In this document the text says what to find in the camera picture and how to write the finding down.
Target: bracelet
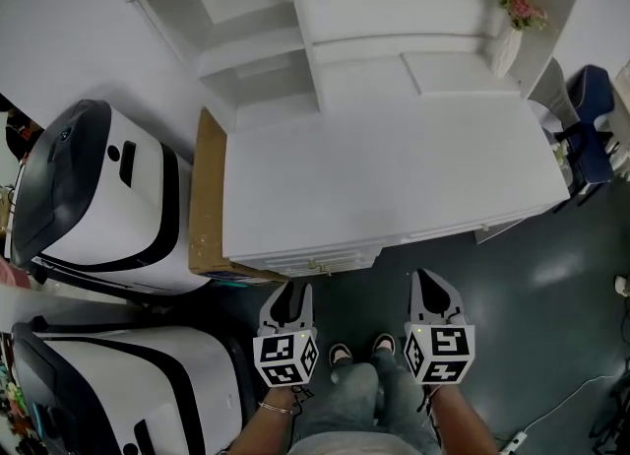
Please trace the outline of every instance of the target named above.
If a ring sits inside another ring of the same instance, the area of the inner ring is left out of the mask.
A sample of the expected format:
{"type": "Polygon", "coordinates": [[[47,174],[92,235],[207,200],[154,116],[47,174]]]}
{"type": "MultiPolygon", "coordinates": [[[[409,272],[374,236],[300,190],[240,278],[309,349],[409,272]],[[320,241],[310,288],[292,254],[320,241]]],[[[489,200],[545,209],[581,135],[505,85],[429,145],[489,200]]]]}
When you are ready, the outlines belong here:
{"type": "Polygon", "coordinates": [[[258,403],[258,406],[261,408],[265,408],[266,410],[270,410],[272,412],[283,413],[285,415],[293,415],[292,410],[283,410],[282,408],[276,408],[275,406],[269,405],[267,403],[263,403],[262,401],[258,403]]]}

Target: jeans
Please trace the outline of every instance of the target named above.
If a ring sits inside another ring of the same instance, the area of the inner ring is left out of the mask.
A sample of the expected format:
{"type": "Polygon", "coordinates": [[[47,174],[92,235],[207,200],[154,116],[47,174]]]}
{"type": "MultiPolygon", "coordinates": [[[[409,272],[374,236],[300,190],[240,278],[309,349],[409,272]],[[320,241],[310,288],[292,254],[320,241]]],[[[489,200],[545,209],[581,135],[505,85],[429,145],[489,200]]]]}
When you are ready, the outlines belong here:
{"type": "Polygon", "coordinates": [[[298,439],[322,432],[386,432],[394,434],[424,455],[439,453],[435,433],[426,411],[417,408],[424,390],[411,374],[396,363],[391,352],[377,350],[370,363],[352,363],[341,358],[333,366],[335,388],[312,408],[306,407],[298,439]],[[374,424],[378,387],[383,385],[385,402],[374,424]]]}

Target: sneaker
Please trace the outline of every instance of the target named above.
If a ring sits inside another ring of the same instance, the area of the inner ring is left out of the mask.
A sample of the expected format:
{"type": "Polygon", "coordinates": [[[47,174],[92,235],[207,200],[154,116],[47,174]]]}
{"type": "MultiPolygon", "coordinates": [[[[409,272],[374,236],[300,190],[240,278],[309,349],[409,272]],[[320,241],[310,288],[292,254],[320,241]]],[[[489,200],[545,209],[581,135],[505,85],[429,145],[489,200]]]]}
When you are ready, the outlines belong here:
{"type": "Polygon", "coordinates": [[[343,343],[332,345],[331,350],[328,353],[328,364],[332,367],[342,358],[352,358],[352,352],[343,343]]]}
{"type": "Polygon", "coordinates": [[[389,350],[392,354],[396,353],[396,340],[394,336],[391,334],[381,334],[374,341],[374,346],[372,347],[372,354],[377,350],[385,349],[389,350]]]}

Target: cardboard box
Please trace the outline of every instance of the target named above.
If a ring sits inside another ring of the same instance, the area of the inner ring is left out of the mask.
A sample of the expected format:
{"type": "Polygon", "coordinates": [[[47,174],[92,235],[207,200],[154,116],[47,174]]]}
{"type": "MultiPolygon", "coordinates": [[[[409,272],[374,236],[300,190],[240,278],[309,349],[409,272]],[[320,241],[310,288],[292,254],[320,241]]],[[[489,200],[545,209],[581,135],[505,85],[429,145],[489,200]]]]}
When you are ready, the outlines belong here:
{"type": "Polygon", "coordinates": [[[240,285],[280,285],[288,278],[223,257],[223,175],[227,135],[204,108],[199,119],[190,191],[188,267],[197,275],[240,285]]]}

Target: flower vase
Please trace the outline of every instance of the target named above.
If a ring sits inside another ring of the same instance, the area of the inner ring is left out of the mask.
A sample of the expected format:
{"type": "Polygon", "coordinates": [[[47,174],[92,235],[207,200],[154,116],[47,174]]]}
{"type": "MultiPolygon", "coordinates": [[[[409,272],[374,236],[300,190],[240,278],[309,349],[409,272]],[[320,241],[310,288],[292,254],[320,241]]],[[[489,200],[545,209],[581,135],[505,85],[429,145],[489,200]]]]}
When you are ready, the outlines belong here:
{"type": "Polygon", "coordinates": [[[523,32],[512,27],[509,16],[505,17],[499,36],[492,42],[490,69],[501,79],[510,71],[519,55],[523,32]]]}

